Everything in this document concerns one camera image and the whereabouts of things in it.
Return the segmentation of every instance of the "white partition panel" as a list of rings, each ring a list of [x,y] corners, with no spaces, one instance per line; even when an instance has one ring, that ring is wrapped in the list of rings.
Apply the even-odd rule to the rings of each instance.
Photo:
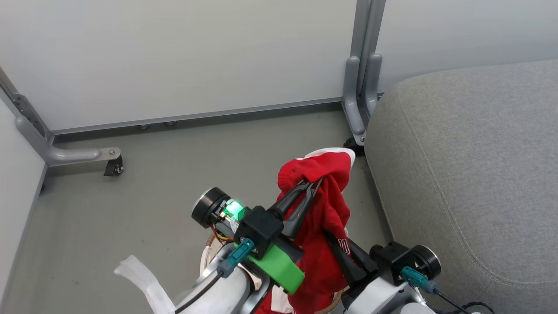
[[[357,0],[3,0],[0,66],[51,130],[341,97]]]
[[[388,0],[379,91],[438,70],[558,57],[554,0]]]
[[[0,312],[45,163],[16,129],[0,90]]]

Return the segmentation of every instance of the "green plastic part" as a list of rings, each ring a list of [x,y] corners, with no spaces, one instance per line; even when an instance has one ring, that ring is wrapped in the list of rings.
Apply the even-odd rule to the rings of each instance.
[[[295,293],[304,280],[302,270],[276,245],[273,245],[261,260],[257,260],[251,255],[248,256],[248,259],[273,278],[289,294]]]

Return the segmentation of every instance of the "gray sofa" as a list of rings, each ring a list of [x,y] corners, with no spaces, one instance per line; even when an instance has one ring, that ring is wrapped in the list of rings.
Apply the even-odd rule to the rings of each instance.
[[[558,60],[403,81],[365,152],[395,240],[438,254],[442,291],[558,313]]]

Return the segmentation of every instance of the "black caster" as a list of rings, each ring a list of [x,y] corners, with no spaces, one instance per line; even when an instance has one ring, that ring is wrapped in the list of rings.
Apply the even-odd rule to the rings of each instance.
[[[357,157],[364,156],[364,146],[358,145],[354,137],[347,139],[343,147],[352,150]]]
[[[120,175],[122,172],[124,172],[124,164],[122,163],[122,156],[119,156],[116,159],[108,161],[104,175],[113,177],[115,175]]]

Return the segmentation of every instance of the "teal cable connector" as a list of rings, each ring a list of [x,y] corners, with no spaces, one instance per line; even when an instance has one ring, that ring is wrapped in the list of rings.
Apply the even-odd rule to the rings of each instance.
[[[254,241],[245,238],[242,242],[232,251],[227,259],[223,260],[217,266],[217,273],[222,273],[223,278],[229,277],[234,268],[243,260],[248,258],[252,249],[254,249]]]
[[[405,266],[405,268],[403,268],[401,271],[401,277],[403,277],[403,280],[408,282],[410,285],[419,287],[428,293],[434,293],[434,289],[438,288],[438,285],[435,282],[428,280],[425,275],[417,272],[409,266]]]

